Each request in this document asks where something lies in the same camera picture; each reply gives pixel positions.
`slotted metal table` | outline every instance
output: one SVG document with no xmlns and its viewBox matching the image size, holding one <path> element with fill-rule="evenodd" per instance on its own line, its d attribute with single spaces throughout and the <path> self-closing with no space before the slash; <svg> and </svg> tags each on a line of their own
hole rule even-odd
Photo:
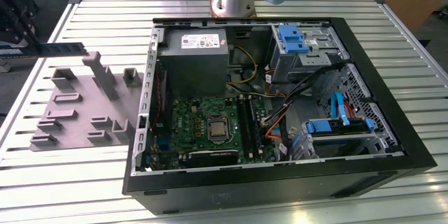
<svg viewBox="0 0 448 224">
<path fill-rule="evenodd" d="M 355 198 L 155 217 L 121 195 L 127 147 L 30 152 L 54 67 L 91 74 L 81 58 L 38 59 L 0 129 L 0 223 L 446 223 L 448 77 L 386 5 L 373 0 L 255 0 L 261 17 L 342 17 L 438 164 Z M 206 17 L 207 0 L 71 1 L 49 42 L 79 41 L 113 73 L 143 69 L 154 17 Z"/>
</svg>

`green circuit board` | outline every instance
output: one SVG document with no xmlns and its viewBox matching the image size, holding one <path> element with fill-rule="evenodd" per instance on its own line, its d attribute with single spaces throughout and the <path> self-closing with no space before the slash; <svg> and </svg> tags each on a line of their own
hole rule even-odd
<svg viewBox="0 0 448 224">
<path fill-rule="evenodd" d="M 171 152 L 231 149 L 239 153 L 239 164 L 271 162 L 274 160 L 271 144 L 262 146 L 262 153 L 259 155 L 253 157 L 243 155 L 237 101 L 237 98 L 174 100 L 170 137 Z M 265 108 L 259 97 L 253 99 L 253 107 L 257 119 L 261 120 L 265 117 Z M 229 139 L 218 144 L 207 139 L 209 127 L 206 119 L 210 117 L 221 117 L 227 120 Z"/>
</svg>

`ram slot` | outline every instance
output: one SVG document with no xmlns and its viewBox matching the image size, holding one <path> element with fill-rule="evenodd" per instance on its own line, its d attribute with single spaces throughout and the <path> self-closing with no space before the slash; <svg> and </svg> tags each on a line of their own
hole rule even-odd
<svg viewBox="0 0 448 224">
<path fill-rule="evenodd" d="M 238 110 L 238 123 L 239 123 L 239 133 L 241 133 L 241 140 L 242 140 L 242 152 L 245 158 L 251 158 L 254 149 L 253 149 L 253 139 L 250 134 L 250 127 L 247 124 L 250 114 L 246 113 L 246 103 L 242 97 L 239 97 L 237 103 L 235 103 L 235 109 Z"/>
<path fill-rule="evenodd" d="M 261 144 L 261 137 L 259 137 L 259 127 L 258 127 L 258 121 L 257 121 L 257 115 L 255 115 L 255 111 L 254 111 L 254 106 L 253 106 L 253 102 L 251 99 L 247 99 L 247 103 L 249 103 L 249 108 L 250 108 L 250 121 L 251 121 L 251 136 L 253 136 L 253 143 L 254 143 L 254 148 L 257 150 L 257 153 L 259 154 L 259 150 L 262 148 L 262 144 Z"/>
</svg>

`gray fixture block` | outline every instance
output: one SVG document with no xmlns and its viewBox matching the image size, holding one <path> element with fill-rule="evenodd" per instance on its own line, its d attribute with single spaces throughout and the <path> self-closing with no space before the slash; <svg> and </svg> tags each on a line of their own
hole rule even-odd
<svg viewBox="0 0 448 224">
<path fill-rule="evenodd" d="M 39 120 L 37 123 L 37 128 L 43 132 L 59 131 L 61 127 L 62 125 L 55 119 Z"/>
<path fill-rule="evenodd" d="M 105 75 L 107 76 L 107 78 L 109 78 L 109 80 L 111 82 L 111 85 L 115 85 L 117 84 L 117 80 L 114 79 L 114 76 L 111 74 L 111 71 L 110 71 L 109 67 L 103 67 L 103 72 L 105 72 Z M 95 85 L 98 87 L 101 87 L 101 84 L 97 82 L 95 77 L 93 77 L 93 81 L 94 81 Z"/>
<path fill-rule="evenodd" d="M 50 111 L 46 111 L 45 117 L 49 119 L 53 119 L 53 118 L 73 119 L 77 117 L 77 112 L 75 110 L 50 110 Z"/>
<path fill-rule="evenodd" d="M 70 85 L 81 97 L 77 101 L 75 95 L 66 93 L 66 90 L 59 90 L 57 87 L 53 89 L 43 116 L 34 133 L 37 137 L 34 141 L 45 142 L 39 136 L 50 134 L 54 142 L 46 145 L 39 143 L 30 144 L 29 149 L 33 152 L 123 145 L 129 141 L 126 136 L 129 139 L 133 138 L 141 86 L 131 85 L 127 87 L 122 74 L 115 74 L 114 79 L 117 80 L 117 84 L 114 85 L 114 90 L 117 92 L 117 99 L 109 101 L 102 88 L 95 86 L 91 77 L 91 75 L 87 75 L 69 79 Z M 138 78 L 142 80 L 142 73 L 138 73 Z M 73 98 L 73 101 L 59 102 L 61 99 L 63 100 L 63 97 Z M 50 123 L 54 121 L 57 122 L 54 125 L 45 125 L 46 122 Z M 103 135 L 103 138 L 107 140 L 99 141 L 99 138 L 94 138 L 94 134 L 87 134 L 97 131 L 105 132 L 106 135 Z"/>
<path fill-rule="evenodd" d="M 79 93 L 67 93 L 54 95 L 53 102 L 63 103 L 63 102 L 79 102 L 82 101 L 82 96 Z"/>
<path fill-rule="evenodd" d="M 53 147 L 57 139 L 50 134 L 34 135 L 30 139 L 30 147 Z"/>
<path fill-rule="evenodd" d="M 141 86 L 141 79 L 134 68 L 125 68 L 122 72 L 122 79 L 125 82 L 125 86 Z"/>
<path fill-rule="evenodd" d="M 99 127 L 111 126 L 111 120 L 107 116 L 93 116 L 90 118 L 90 124 L 97 129 Z"/>
<path fill-rule="evenodd" d="M 129 140 L 133 138 L 134 136 L 134 128 L 131 127 L 131 125 L 129 124 L 129 120 L 126 120 L 123 122 L 123 127 L 121 128 L 119 124 L 117 121 L 113 120 L 113 124 L 111 124 L 111 133 L 114 134 L 114 136 L 117 137 L 117 139 L 123 142 L 127 143 Z"/>
<path fill-rule="evenodd" d="M 94 74 L 94 82 L 102 88 L 107 99 L 113 101 L 118 98 L 117 91 L 113 88 L 115 80 L 111 80 L 114 77 L 106 73 L 106 70 L 103 70 L 99 58 L 101 55 L 98 52 L 89 52 L 89 55 L 82 57 L 82 63 L 85 66 L 90 67 Z"/>
<path fill-rule="evenodd" d="M 70 81 L 74 79 L 75 75 L 69 68 L 57 68 L 50 77 L 50 80 L 58 89 L 73 89 Z"/>
<path fill-rule="evenodd" d="M 105 130 L 87 132 L 86 138 L 91 144 L 103 144 L 110 141 L 110 136 L 106 134 Z"/>
</svg>

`floor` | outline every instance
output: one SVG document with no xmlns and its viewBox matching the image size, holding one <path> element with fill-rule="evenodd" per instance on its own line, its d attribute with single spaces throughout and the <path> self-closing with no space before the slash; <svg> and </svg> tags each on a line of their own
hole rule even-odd
<svg viewBox="0 0 448 224">
<path fill-rule="evenodd" d="M 34 19 L 37 37 L 39 41 L 46 42 L 67 0 L 34 1 L 39 7 L 39 12 Z M 443 70 L 448 71 L 448 18 L 439 20 L 435 15 L 431 15 L 414 36 L 417 39 L 430 39 L 426 49 Z M 33 68 L 34 60 L 21 59 L 7 62 L 11 66 L 10 72 L 0 73 L 0 125 L 3 120 L 2 115 L 6 114 L 10 109 Z"/>
</svg>

